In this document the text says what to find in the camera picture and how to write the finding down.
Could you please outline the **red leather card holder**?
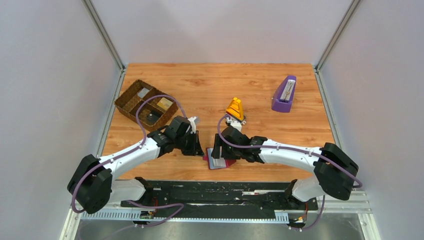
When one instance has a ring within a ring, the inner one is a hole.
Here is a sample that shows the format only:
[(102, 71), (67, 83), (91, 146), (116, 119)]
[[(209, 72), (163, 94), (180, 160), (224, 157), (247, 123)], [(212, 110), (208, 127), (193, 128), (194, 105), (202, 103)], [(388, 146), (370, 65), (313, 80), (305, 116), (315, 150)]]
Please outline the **red leather card holder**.
[(212, 148), (208, 147), (206, 148), (206, 154), (203, 157), (203, 160), (205, 160), (208, 164), (208, 168), (210, 170), (218, 170), (218, 169), (227, 169), (230, 166), (234, 165), (237, 161), (236, 160), (230, 160), (230, 159), (224, 159), (224, 158), (213, 158), (212, 157)]

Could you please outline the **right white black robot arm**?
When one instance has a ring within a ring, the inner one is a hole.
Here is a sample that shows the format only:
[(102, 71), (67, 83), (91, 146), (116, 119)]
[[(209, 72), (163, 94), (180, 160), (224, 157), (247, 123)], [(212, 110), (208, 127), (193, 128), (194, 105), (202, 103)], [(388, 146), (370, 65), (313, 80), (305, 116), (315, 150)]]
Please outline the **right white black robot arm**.
[(337, 145), (327, 142), (322, 147), (302, 147), (280, 143), (263, 136), (248, 137), (228, 126), (217, 133), (213, 159), (246, 160), (249, 163), (281, 164), (313, 174), (306, 179), (292, 180), (285, 191), (300, 202), (329, 195), (347, 201), (354, 188), (361, 187), (357, 179), (359, 166)]

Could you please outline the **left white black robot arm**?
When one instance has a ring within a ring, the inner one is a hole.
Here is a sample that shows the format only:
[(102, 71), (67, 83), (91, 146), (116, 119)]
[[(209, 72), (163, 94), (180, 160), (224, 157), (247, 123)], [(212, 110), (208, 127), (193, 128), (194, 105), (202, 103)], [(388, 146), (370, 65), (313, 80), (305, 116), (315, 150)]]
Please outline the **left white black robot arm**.
[(67, 185), (71, 194), (71, 209), (78, 214), (93, 214), (108, 203), (141, 199), (146, 186), (136, 179), (121, 180), (119, 177), (175, 149), (180, 150), (184, 156), (204, 156), (199, 131), (185, 123), (179, 126), (166, 125), (116, 153), (101, 157), (86, 155)]

